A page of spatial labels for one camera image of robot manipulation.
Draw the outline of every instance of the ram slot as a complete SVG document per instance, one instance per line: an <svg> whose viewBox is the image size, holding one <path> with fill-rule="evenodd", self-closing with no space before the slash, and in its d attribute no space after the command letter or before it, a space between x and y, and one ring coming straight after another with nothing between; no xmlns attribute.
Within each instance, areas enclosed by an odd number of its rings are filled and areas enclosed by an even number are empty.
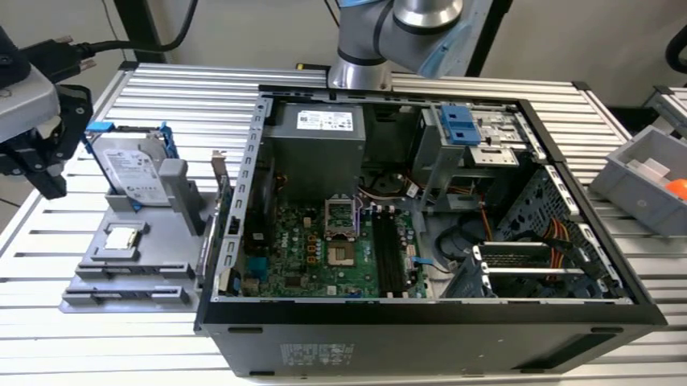
<svg viewBox="0 0 687 386"><path fill-rule="evenodd" d="M372 214L372 239L375 243L380 297L401 297L404 292L404 271L392 214L385 212Z"/></svg>

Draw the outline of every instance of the power supply label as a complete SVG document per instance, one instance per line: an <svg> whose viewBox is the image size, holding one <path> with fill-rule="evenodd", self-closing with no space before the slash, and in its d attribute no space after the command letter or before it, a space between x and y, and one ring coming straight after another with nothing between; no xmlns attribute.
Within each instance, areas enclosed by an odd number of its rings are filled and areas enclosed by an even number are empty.
<svg viewBox="0 0 687 386"><path fill-rule="evenodd" d="M304 110L296 129L353 131L353 113Z"/></svg>

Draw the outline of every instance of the aluminum extrusion table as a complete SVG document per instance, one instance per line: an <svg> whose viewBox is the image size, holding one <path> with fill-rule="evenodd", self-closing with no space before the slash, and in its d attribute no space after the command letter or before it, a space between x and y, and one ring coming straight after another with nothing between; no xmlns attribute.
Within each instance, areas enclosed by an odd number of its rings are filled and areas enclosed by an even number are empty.
<svg viewBox="0 0 687 386"><path fill-rule="evenodd" d="M212 149L228 152L236 174L256 86L323 87L324 72L141 64L123 69L96 104L95 119L173 128L179 155L201 190L216 188ZM568 82L395 75L400 92L531 101L575 177L586 185L604 156L630 138L590 91ZM0 236L0 384L251 384L228 369L212 340L193 335L195 314L61 314L63 289L75 274L107 202L107 183L84 152L65 166L68 196L31 193ZM591 195L608 230L668 329L563 376L263 379L280 384L519 384L635 386L687 384L687 239L655 236L614 205Z"/></svg>
<svg viewBox="0 0 687 386"><path fill-rule="evenodd" d="M646 102L668 123L668 129L687 137L687 88L656 86L656 92Z"/></svg>

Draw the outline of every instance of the gray plastic bin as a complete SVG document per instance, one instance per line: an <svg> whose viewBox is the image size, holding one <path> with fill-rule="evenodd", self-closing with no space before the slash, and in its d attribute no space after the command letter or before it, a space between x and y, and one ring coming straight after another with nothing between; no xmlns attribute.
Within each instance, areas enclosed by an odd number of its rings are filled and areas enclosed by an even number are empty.
<svg viewBox="0 0 687 386"><path fill-rule="evenodd" d="M655 182L656 178L648 178L632 167L638 162L652 163L650 158L668 169L663 181ZM591 189L656 233L687 235L687 202L664 188L667 181L687 179L687 144L650 126L607 160Z"/></svg>

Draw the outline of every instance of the black power cable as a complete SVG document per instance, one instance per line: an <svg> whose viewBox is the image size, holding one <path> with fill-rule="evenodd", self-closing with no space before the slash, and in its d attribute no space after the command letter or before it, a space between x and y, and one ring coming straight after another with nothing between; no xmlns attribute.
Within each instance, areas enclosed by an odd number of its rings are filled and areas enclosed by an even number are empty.
<svg viewBox="0 0 687 386"><path fill-rule="evenodd" d="M179 34L171 43L159 45L129 42L123 40L109 40L107 42L99 43L83 43L77 45L77 47L81 49L81 59L91 58L96 53L111 50L135 50L157 53L173 50L176 47L181 45L181 42L184 41L185 36L189 33L191 21L193 20L196 7L197 0L191 0L189 8L185 13L184 23L181 24L181 29L179 30Z"/></svg>
<svg viewBox="0 0 687 386"><path fill-rule="evenodd" d="M7 199L0 198L0 202L5 203L7 205L12 205L13 207L21 207L21 205L19 205L17 203L13 203L12 201L9 201Z"/></svg>
<svg viewBox="0 0 687 386"><path fill-rule="evenodd" d="M687 48L687 26L678 32L666 48L666 61L670 68L676 72L687 74L687 60L679 57L682 51Z"/></svg>
<svg viewBox="0 0 687 386"><path fill-rule="evenodd" d="M332 16L333 23L336 24L336 28L339 28L339 21L336 20L336 15L333 14L332 6L329 5L329 1L324 0L324 5L327 6L327 9L329 10L329 15Z"/></svg>

